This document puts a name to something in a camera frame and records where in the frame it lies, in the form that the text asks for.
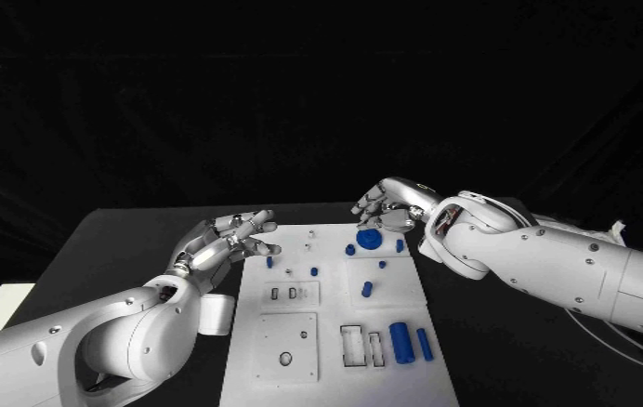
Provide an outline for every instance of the robotic arm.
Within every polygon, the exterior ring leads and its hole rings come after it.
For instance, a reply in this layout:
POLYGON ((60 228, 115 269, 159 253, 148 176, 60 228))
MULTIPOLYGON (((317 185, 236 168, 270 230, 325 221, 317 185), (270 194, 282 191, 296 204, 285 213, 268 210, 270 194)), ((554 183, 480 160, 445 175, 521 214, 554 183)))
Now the robotic arm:
MULTIPOLYGON (((177 373, 200 331, 203 296, 233 262, 281 252, 250 237, 276 229, 265 222, 272 216, 263 210, 201 221, 177 244, 167 271, 141 288, 0 332, 0 406, 119 407, 177 373), (89 389, 76 380, 77 349, 99 374, 89 389)), ((233 299, 217 303, 207 326, 224 331, 233 299)))
POLYGON ((351 212, 360 230, 406 232, 423 221, 420 254, 465 278, 492 270, 526 294, 643 330, 643 253, 540 226, 517 200, 508 205, 469 191, 443 199, 425 185, 387 177, 351 212))

